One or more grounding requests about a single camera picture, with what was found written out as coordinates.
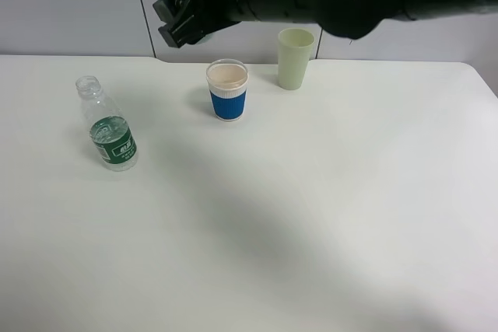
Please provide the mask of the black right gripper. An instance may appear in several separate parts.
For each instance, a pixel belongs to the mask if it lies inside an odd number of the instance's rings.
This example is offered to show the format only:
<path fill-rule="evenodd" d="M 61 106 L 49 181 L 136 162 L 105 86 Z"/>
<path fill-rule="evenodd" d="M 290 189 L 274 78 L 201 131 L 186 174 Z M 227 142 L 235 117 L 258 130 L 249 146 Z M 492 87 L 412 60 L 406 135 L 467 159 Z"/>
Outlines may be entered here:
<path fill-rule="evenodd" d="M 156 0 L 153 8 L 169 47 L 195 45 L 242 22 L 271 22 L 272 0 Z"/>

